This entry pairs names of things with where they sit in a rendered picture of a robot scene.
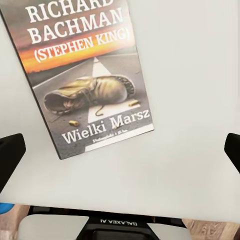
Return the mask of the sandal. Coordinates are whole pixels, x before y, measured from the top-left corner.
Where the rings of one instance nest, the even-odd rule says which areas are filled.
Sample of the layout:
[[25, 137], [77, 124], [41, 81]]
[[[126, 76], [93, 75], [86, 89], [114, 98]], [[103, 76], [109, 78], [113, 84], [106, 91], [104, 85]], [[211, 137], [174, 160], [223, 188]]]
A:
[[9, 212], [14, 207], [13, 203], [2, 203], [0, 202], [0, 215]]

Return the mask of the hardback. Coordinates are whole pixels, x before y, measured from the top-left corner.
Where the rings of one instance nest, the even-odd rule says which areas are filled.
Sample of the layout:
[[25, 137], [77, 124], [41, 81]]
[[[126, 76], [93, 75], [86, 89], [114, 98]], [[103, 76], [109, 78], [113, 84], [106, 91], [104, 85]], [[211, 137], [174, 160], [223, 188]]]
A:
[[60, 160], [155, 130], [128, 0], [0, 0]]

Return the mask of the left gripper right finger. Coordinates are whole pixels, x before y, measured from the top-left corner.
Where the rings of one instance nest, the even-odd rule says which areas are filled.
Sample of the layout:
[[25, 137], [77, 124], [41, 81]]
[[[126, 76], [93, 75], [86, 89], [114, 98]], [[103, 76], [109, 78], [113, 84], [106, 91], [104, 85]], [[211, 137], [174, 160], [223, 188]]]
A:
[[224, 150], [240, 173], [240, 135], [229, 133], [225, 141]]

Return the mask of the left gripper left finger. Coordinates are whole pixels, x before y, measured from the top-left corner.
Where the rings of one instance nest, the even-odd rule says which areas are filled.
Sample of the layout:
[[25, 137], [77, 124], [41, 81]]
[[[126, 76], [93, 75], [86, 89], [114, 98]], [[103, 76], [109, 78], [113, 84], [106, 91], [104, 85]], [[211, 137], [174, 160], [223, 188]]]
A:
[[0, 138], [0, 193], [26, 152], [21, 133]]

